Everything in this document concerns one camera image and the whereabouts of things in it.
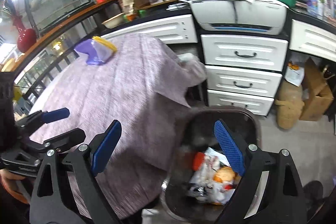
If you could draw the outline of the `left hand orange sleeve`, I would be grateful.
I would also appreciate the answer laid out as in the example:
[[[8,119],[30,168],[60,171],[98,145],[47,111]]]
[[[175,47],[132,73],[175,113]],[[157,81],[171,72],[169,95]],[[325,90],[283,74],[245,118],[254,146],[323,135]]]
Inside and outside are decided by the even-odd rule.
[[[25,177],[9,172],[7,169],[1,169],[1,184],[4,189],[16,200],[28,204],[29,202],[21,193],[17,186],[17,181],[24,180]]]

